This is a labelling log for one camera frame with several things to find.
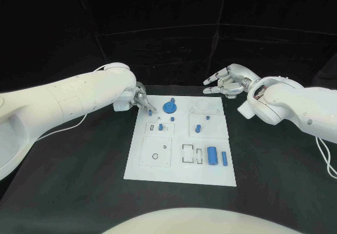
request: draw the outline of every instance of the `white board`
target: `white board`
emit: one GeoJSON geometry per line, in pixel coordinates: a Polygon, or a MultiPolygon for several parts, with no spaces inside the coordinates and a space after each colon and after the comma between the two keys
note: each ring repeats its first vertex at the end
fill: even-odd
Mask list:
{"type": "Polygon", "coordinates": [[[222,98],[155,95],[147,98],[158,112],[150,116],[139,110],[124,179],[237,187],[222,98]],[[172,98],[178,110],[168,114],[163,105],[172,98]],[[218,150],[218,165],[208,163],[211,146],[218,150]]]}

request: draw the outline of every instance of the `black table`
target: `black table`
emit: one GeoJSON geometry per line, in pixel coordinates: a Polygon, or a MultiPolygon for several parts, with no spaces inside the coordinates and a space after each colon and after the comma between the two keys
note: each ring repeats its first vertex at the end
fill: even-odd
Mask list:
{"type": "MultiPolygon", "coordinates": [[[[202,89],[149,86],[147,93],[204,96],[202,89]]],[[[34,145],[2,199],[0,233],[99,234],[176,207],[231,210],[307,234],[336,233],[337,180],[315,137],[287,120],[277,126],[247,120],[237,111],[245,98],[224,98],[238,187],[124,180],[139,109],[114,112],[111,105],[34,145]]],[[[336,160],[337,145],[328,145],[336,160]]]]}

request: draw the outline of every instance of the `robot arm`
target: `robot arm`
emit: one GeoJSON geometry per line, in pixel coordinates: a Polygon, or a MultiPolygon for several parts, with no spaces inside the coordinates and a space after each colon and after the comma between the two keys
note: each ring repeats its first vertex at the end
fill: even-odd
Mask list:
{"type": "Polygon", "coordinates": [[[336,90],[304,88],[300,83],[283,77],[261,79],[238,64],[228,66],[204,83],[209,84],[217,79],[219,86],[207,88],[204,93],[224,93],[228,98],[235,98],[237,94],[245,91],[248,100],[238,111],[247,118],[258,115],[273,125],[289,119],[303,132],[337,143],[336,90]],[[230,92],[228,83],[224,84],[225,79],[235,82],[235,92],[230,92]]]}
{"type": "Polygon", "coordinates": [[[103,71],[0,94],[0,180],[22,162],[41,135],[110,104],[156,111],[130,67],[111,63],[103,71]]]}

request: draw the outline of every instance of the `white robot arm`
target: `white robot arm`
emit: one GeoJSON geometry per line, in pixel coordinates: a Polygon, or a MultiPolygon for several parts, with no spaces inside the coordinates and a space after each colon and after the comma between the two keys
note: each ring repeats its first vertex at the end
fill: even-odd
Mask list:
{"type": "Polygon", "coordinates": [[[238,108],[247,118],[258,115],[273,125],[289,119],[302,131],[337,143],[337,90],[304,88],[283,77],[260,78],[238,64],[230,65],[204,84],[218,79],[218,87],[207,88],[204,93],[224,93],[237,98],[241,92],[248,92],[248,100],[238,108]]]}
{"type": "Polygon", "coordinates": [[[0,94],[0,180],[21,164],[34,143],[54,127],[114,103],[156,111],[130,67],[111,63],[65,80],[0,94]]]}

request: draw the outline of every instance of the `blue object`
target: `blue object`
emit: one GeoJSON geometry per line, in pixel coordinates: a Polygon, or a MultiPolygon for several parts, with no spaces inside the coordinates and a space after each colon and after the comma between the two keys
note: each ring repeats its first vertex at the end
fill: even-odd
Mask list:
{"type": "Polygon", "coordinates": [[[172,114],[178,110],[178,105],[175,104],[175,98],[171,99],[171,102],[168,102],[163,106],[163,110],[168,114],[172,114]]]}
{"type": "Polygon", "coordinates": [[[208,147],[209,165],[218,165],[217,147],[208,147]]]}
{"type": "Polygon", "coordinates": [[[228,163],[227,163],[227,152],[225,151],[222,151],[222,155],[224,155],[224,165],[227,166],[228,163]]]}
{"type": "Polygon", "coordinates": [[[199,125],[196,126],[196,133],[199,133],[201,130],[202,130],[202,125],[199,124],[199,125]]]}

